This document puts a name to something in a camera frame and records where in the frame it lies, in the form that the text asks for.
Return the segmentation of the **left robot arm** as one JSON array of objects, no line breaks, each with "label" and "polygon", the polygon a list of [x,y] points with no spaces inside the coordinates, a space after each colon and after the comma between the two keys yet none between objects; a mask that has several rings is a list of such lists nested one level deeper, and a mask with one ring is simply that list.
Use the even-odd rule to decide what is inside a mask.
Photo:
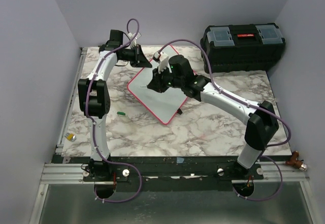
[{"label": "left robot arm", "polygon": [[90,131],[91,156],[89,176],[102,181],[112,177],[113,169],[107,162],[110,150],[107,145],[106,118],[111,101],[107,79],[118,61],[128,61],[134,68],[151,68],[137,39],[139,32],[128,33],[129,41],[123,44],[124,32],[111,30],[110,39],[99,47],[99,60],[86,79],[78,81],[79,107],[87,118]]}]

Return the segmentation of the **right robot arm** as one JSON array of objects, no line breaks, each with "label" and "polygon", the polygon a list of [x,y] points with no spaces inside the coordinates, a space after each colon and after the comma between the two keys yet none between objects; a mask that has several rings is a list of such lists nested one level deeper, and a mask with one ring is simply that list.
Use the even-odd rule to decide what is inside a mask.
[{"label": "right robot arm", "polygon": [[152,79],[147,85],[158,93],[169,88],[180,89],[187,97],[213,105],[236,117],[245,126],[245,146],[234,165],[234,175],[245,179],[252,173],[252,166],[266,150],[279,129],[273,105],[246,100],[222,87],[210,78],[195,74],[187,58],[183,55],[169,57],[165,53],[155,53],[153,60],[158,66],[152,71]]}]

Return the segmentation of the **pink framed whiteboard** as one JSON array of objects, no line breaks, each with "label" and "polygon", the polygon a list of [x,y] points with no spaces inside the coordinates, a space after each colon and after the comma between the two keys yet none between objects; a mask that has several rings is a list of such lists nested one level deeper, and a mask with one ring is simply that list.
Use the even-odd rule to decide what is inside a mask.
[{"label": "pink framed whiteboard", "polygon": [[168,88],[155,77],[158,63],[149,61],[151,68],[141,69],[127,84],[128,91],[160,123],[167,125],[187,100],[179,88]]}]

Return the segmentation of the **black toolbox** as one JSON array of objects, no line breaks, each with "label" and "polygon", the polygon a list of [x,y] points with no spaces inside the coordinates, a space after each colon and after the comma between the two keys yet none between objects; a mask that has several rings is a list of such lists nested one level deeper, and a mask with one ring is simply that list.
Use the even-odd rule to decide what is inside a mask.
[{"label": "black toolbox", "polygon": [[210,25],[200,46],[213,73],[268,71],[282,57],[285,38],[275,23]]}]

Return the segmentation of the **yellow grey small object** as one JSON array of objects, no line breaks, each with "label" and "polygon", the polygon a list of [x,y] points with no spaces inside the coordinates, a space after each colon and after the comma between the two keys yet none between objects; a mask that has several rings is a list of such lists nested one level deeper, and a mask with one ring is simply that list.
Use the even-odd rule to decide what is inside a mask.
[{"label": "yellow grey small object", "polygon": [[67,140],[69,140],[69,141],[72,141],[72,142],[76,140],[76,136],[74,134],[72,134],[72,133],[66,133],[65,138]]}]

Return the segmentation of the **copper pipe fitting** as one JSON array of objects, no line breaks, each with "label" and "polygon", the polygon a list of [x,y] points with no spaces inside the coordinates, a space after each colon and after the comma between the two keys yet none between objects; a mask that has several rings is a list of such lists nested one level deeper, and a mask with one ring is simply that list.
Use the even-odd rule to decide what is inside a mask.
[{"label": "copper pipe fitting", "polygon": [[285,162],[285,165],[294,167],[296,169],[299,169],[303,172],[307,171],[308,166],[302,161],[299,160],[299,152],[294,151],[290,157],[289,160]]}]

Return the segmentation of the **aluminium frame rail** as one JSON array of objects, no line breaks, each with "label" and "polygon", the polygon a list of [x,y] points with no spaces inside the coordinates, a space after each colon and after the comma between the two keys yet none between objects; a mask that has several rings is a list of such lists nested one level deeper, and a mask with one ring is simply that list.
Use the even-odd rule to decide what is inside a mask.
[{"label": "aluminium frame rail", "polygon": [[83,69],[83,66],[84,66],[85,59],[86,59],[87,50],[88,50],[87,47],[82,47],[81,48],[81,54],[80,54],[80,58],[79,58],[79,62],[78,62],[76,75],[75,75],[75,78],[74,78],[72,91],[71,91],[71,94],[70,94],[70,98],[69,98],[69,101],[68,101],[66,113],[65,113],[65,116],[64,116],[64,120],[63,120],[61,129],[60,129],[60,134],[59,134],[59,137],[58,137],[58,140],[57,140],[57,143],[56,143],[56,147],[55,147],[55,154],[61,154],[62,150],[63,150],[65,134],[66,134],[66,131],[67,131],[67,127],[69,126],[71,110],[73,109],[73,106],[74,106],[75,91],[76,91],[76,88],[77,88],[78,80],[79,80],[79,78],[81,76],[81,73],[82,73],[82,69]]}]

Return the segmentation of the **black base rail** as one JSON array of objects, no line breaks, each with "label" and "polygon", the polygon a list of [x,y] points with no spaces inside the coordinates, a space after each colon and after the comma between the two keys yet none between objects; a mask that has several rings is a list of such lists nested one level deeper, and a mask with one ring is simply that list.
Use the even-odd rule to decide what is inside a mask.
[{"label": "black base rail", "polygon": [[145,156],[112,157],[112,163],[87,157],[73,158],[46,165],[43,180],[56,184],[93,185],[100,196],[113,192],[145,191],[231,191],[235,182],[252,189],[255,180],[262,180],[263,170],[255,163],[243,170],[234,156]]}]

